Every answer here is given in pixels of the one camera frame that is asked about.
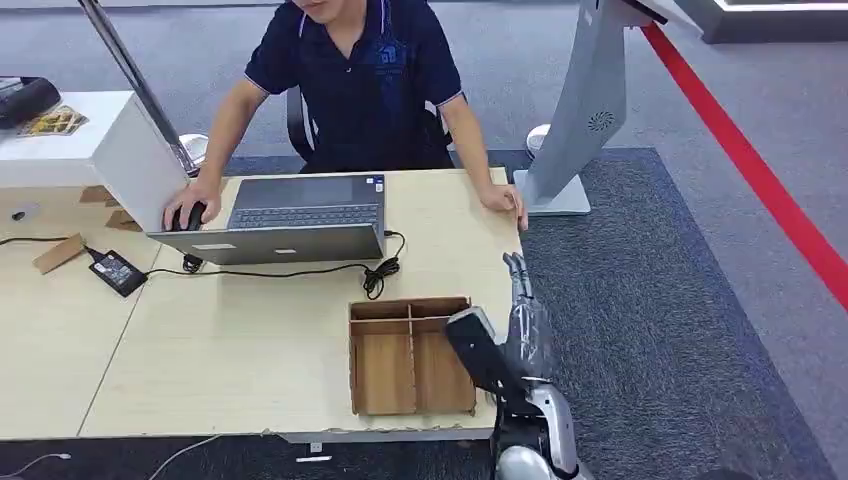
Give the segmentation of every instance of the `robotic arm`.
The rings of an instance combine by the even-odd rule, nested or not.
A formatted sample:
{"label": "robotic arm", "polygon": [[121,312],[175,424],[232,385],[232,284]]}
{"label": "robotic arm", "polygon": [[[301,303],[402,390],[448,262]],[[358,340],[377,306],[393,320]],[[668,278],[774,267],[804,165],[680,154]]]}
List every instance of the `robotic arm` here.
{"label": "robotic arm", "polygon": [[594,480],[577,458],[571,408],[551,384],[550,316],[530,286],[524,258],[504,254],[512,278],[509,334],[495,343],[479,307],[452,316],[445,333],[474,384],[494,394],[498,480]]}

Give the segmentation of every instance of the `computer mouse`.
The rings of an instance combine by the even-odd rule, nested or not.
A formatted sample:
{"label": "computer mouse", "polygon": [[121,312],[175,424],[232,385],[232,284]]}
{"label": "computer mouse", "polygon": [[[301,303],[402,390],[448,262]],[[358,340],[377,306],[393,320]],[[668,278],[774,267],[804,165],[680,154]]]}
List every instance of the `computer mouse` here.
{"label": "computer mouse", "polygon": [[[182,207],[178,208],[174,212],[174,218],[171,219],[171,231],[172,232],[182,232],[183,228],[180,225],[180,212],[182,211]],[[200,226],[202,222],[200,221],[203,218],[203,212],[206,211],[206,204],[203,202],[195,202],[194,206],[191,207],[191,212],[188,214],[188,228],[185,231],[193,231],[200,230]]]}

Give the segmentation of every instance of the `office chair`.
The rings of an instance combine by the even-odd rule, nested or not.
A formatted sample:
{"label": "office chair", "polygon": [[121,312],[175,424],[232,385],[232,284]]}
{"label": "office chair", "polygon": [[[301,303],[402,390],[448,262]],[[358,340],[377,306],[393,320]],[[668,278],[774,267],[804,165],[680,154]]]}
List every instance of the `office chair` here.
{"label": "office chair", "polygon": [[[427,111],[433,115],[435,125],[441,128],[444,134],[445,145],[453,143],[450,132],[447,131],[439,109],[430,104],[426,104]],[[318,145],[318,126],[309,115],[309,106],[306,105],[306,100],[300,92],[300,87],[293,87],[286,91],[286,128],[289,132],[289,141],[292,146],[306,163],[312,158],[315,153],[315,147]]]}

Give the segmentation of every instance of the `white cabinet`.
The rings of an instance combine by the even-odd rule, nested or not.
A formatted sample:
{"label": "white cabinet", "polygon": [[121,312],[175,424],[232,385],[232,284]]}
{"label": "white cabinet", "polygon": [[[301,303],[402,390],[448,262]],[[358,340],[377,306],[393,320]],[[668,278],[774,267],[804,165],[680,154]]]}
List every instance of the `white cabinet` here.
{"label": "white cabinet", "polygon": [[185,171],[134,92],[65,92],[88,117],[73,135],[0,134],[0,188],[104,185],[145,231],[186,185]]}

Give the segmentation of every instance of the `man's arm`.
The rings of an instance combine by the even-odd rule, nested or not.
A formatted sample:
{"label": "man's arm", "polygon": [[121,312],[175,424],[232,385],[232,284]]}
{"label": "man's arm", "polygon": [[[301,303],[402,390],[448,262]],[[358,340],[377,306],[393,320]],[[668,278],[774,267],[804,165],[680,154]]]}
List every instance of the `man's arm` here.
{"label": "man's arm", "polygon": [[209,145],[206,147],[206,159],[200,168],[197,181],[192,182],[180,192],[168,208],[165,209],[164,224],[170,228],[171,218],[177,208],[180,210],[180,224],[188,227],[188,216],[196,202],[206,204],[203,223],[207,223],[221,210],[221,177],[224,167],[241,143],[247,126],[256,114],[256,109],[268,98],[268,93],[247,79],[240,80],[227,94],[212,129],[209,131]]}
{"label": "man's arm", "polygon": [[527,229],[527,211],[521,200],[521,194],[512,185],[495,185],[489,173],[489,158],[483,144],[480,123],[465,97],[457,95],[439,107],[439,111],[448,124],[453,143],[459,153],[459,159],[480,201],[492,210],[512,211],[522,230]]}
{"label": "man's arm", "polygon": [[200,169],[199,179],[220,182],[224,167],[241,143],[256,110],[266,98],[268,93],[246,78],[241,79],[230,90],[221,102],[209,131],[206,160]]}

